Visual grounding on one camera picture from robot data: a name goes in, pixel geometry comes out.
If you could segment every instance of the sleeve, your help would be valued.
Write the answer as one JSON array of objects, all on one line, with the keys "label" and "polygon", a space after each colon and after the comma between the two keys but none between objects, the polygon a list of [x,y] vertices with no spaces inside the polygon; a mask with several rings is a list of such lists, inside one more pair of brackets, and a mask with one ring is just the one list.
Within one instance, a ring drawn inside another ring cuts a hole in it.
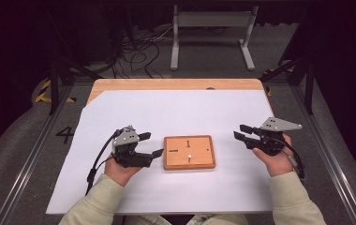
[{"label": "sleeve", "polygon": [[124,189],[106,174],[101,174],[88,194],[67,211],[59,224],[110,225]]},{"label": "sleeve", "polygon": [[295,172],[272,177],[271,191],[276,225],[326,224]]}]

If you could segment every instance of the wooden block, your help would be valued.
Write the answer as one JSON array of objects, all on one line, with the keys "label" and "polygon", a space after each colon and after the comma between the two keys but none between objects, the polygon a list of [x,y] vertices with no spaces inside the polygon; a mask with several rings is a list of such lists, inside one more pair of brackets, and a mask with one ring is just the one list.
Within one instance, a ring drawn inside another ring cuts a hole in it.
[{"label": "wooden block", "polygon": [[165,137],[163,155],[166,171],[215,167],[214,148],[210,135]]}]

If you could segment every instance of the white paper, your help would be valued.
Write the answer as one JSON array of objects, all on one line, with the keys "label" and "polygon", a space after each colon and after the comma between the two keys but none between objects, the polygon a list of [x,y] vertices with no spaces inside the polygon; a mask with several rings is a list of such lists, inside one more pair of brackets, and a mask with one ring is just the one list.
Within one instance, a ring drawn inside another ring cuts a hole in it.
[{"label": "white paper", "polygon": [[[166,172],[163,157],[134,175],[116,214],[244,213],[272,210],[265,165],[234,139],[241,124],[259,127],[273,115],[261,90],[106,91],[87,105],[47,214],[64,214],[87,188],[86,178],[116,129],[151,132],[136,151],[163,148],[166,136],[211,135],[215,168]],[[111,152],[108,146],[102,156]],[[96,180],[103,172],[98,170]]]}]

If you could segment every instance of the hand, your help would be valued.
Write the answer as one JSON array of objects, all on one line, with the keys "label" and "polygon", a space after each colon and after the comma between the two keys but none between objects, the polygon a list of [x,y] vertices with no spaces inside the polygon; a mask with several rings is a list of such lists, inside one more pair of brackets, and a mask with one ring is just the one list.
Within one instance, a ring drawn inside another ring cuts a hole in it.
[{"label": "hand", "polygon": [[128,167],[124,168],[118,164],[114,158],[106,161],[105,174],[108,175],[112,180],[121,186],[125,186],[131,176],[140,171],[142,167]]},{"label": "hand", "polygon": [[[286,134],[283,134],[284,140],[286,143],[291,146],[291,137]],[[253,153],[266,165],[266,169],[268,170],[269,174],[273,176],[281,175],[284,173],[292,172],[294,167],[292,166],[291,162],[287,158],[287,155],[293,157],[291,150],[287,147],[284,147],[282,152],[279,154],[271,157],[264,153],[262,150],[258,148],[253,149]]]}]

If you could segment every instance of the white metal stand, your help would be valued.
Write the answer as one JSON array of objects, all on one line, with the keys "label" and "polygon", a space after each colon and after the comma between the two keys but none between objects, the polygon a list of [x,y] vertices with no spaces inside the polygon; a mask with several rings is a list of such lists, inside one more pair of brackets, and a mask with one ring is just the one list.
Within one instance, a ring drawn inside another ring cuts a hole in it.
[{"label": "white metal stand", "polygon": [[174,40],[172,43],[171,69],[178,69],[179,39],[178,27],[196,27],[196,26],[245,26],[245,38],[240,39],[242,49],[248,70],[254,70],[255,66],[252,61],[250,52],[247,48],[251,32],[257,17],[258,7],[253,7],[251,11],[240,12],[187,12],[178,11],[174,6],[173,32]]}]

